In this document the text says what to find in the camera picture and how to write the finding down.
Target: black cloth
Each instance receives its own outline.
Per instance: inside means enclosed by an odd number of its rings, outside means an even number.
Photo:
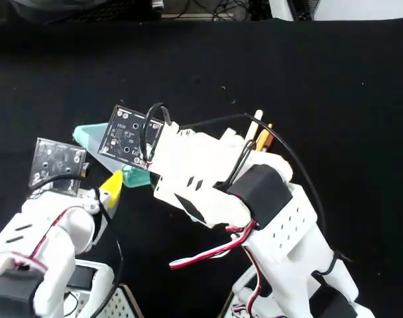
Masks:
[[[317,186],[359,301],[376,317],[403,317],[403,20],[0,28],[0,230],[27,194],[36,137],[71,142],[75,126],[107,121],[121,99],[141,112],[163,101],[181,125],[263,109]],[[91,173],[108,176],[97,164]],[[235,250],[169,270],[229,238],[149,186],[124,189],[115,223],[122,280],[147,317],[215,317],[249,265]],[[109,231],[86,257],[116,267]]]

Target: black wire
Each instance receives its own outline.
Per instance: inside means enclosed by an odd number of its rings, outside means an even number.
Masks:
[[[171,125],[172,121],[170,121],[170,115],[168,108],[163,103],[155,103],[150,109],[147,111],[146,117],[144,118],[143,127],[140,130],[140,149],[141,153],[143,154],[144,162],[148,162],[154,155],[154,150],[151,150],[150,156],[147,155],[147,143],[146,143],[146,136],[148,130],[148,124],[150,123],[151,119],[154,117],[154,114],[159,110],[162,109],[163,112],[163,119],[167,125]]]
[[[217,4],[217,6],[215,7],[215,10],[213,11],[212,20],[214,21],[215,18],[222,19],[219,15],[221,13],[225,13],[230,19],[236,21],[236,19],[234,17],[229,15],[228,11],[231,10],[231,9],[235,9],[237,7],[244,8],[244,10],[246,11],[246,15],[245,15],[245,18],[243,19],[243,21],[247,20],[247,17],[249,16],[249,9],[240,0],[232,0],[232,1],[231,0],[226,0],[225,3],[224,3],[224,0],[220,0],[219,3]]]
[[[72,296],[73,298],[75,298],[75,300],[76,300],[76,304],[75,304],[75,307],[73,308],[73,310],[72,311],[70,311],[68,314],[66,314],[65,315],[65,317],[69,317],[71,314],[73,314],[74,312],[75,312],[75,310],[76,310],[76,308],[78,308],[78,305],[79,305],[79,303],[80,303],[80,301],[76,298],[76,296],[73,294],[73,293],[71,293],[70,291],[68,292],[68,293],[66,293],[66,298],[68,297],[68,296]]]
[[[188,11],[188,8],[190,7],[190,3],[191,0],[187,0],[185,7],[182,9],[181,13],[179,13],[178,15],[176,15],[175,17],[170,17],[170,18],[164,18],[164,20],[175,20],[178,19],[180,17],[182,17],[183,15],[185,15]]]
[[[316,208],[318,212],[318,221],[319,221],[319,228],[322,231],[323,236],[326,236],[326,222],[325,222],[325,212],[323,210],[323,205],[321,202],[321,199],[319,198],[318,192],[316,191],[315,185],[312,182],[311,178],[309,177],[308,172],[304,168],[302,162],[296,155],[296,153],[292,150],[292,148],[287,144],[287,142],[279,135],[277,134],[273,129],[269,128],[267,124],[265,124],[263,121],[260,121],[259,119],[255,118],[254,116],[250,114],[236,114],[236,115],[229,115],[229,116],[223,116],[223,117],[218,117],[214,119],[208,119],[206,121],[201,121],[199,123],[193,123],[189,125],[184,125],[181,126],[181,129],[189,129],[189,128],[194,128],[194,127],[202,127],[202,126],[208,126],[208,125],[213,125],[217,123],[222,123],[223,121],[230,121],[233,119],[238,119],[238,118],[249,118],[251,121],[254,121],[258,125],[262,126],[264,129],[266,129],[276,140],[278,140],[285,149],[287,149],[288,153],[293,157],[293,160],[295,161],[296,165],[298,166],[300,172],[302,173],[304,179],[306,180],[306,183],[308,184],[308,187],[310,189],[310,192],[312,196],[314,197],[314,200],[316,202]]]
[[[216,186],[218,190],[225,191],[231,184],[233,184],[235,178],[237,177],[241,168],[244,166],[244,163],[249,157],[250,151],[255,146],[256,142],[254,140],[248,140],[246,142],[228,178],[224,182],[221,182],[219,185]]]
[[[91,316],[91,318],[97,318],[97,316],[103,311],[104,307],[109,303],[110,299],[112,298],[113,294],[115,293],[116,289],[118,288],[119,280],[121,279],[121,276],[122,276],[123,253],[122,253],[121,243],[119,242],[119,235],[118,235],[117,231],[115,230],[115,227],[112,224],[112,220],[111,220],[110,215],[107,213],[106,209],[104,208],[104,205],[101,202],[99,188],[97,186],[95,186],[95,185],[90,184],[85,177],[79,176],[79,175],[73,175],[73,174],[62,174],[62,175],[59,175],[59,176],[52,176],[50,178],[42,180],[41,182],[38,182],[37,184],[32,185],[30,187],[30,190],[32,192],[34,192],[34,191],[42,188],[46,184],[49,184],[50,182],[54,182],[54,181],[57,181],[57,180],[78,180],[78,181],[81,181],[81,182],[85,182],[91,189],[93,189],[94,192],[95,192],[95,196],[96,196],[96,198],[98,200],[98,203],[99,203],[99,208],[100,208],[101,214],[105,217],[107,225],[109,225],[110,229],[112,230],[112,232],[116,236],[116,245],[117,245],[117,250],[119,252],[119,257],[120,257],[119,268],[117,270],[117,273],[115,275],[115,279],[113,280],[113,284],[111,286],[111,289],[110,289],[109,293],[107,294],[106,298],[101,303],[101,305],[97,308],[97,310],[94,311],[94,313]]]

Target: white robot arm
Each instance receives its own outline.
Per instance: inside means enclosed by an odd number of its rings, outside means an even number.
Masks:
[[[63,318],[64,294],[72,290],[68,284],[76,265],[93,273],[87,305],[77,317],[90,317],[111,289],[114,275],[108,266],[77,261],[75,255],[89,251],[106,228],[106,219],[95,222],[101,206],[110,218],[115,214],[121,172],[97,193],[78,189],[67,195],[51,191],[53,183],[35,191],[0,233],[0,318]]]
[[[355,303],[358,289],[319,230],[305,191],[290,182],[289,163],[276,154],[251,150],[248,144],[230,129],[216,139],[166,123],[154,151],[147,145],[152,155],[146,168],[160,176],[156,198],[208,227],[225,223],[235,229],[230,243],[172,262],[170,267],[219,257],[242,245],[254,264],[246,278],[257,269],[273,293],[269,299],[257,297],[259,285],[250,290],[248,279],[242,277],[233,288],[236,297],[230,317],[314,318],[310,298],[321,286],[316,274],[338,297],[315,318],[373,318],[371,311]]]

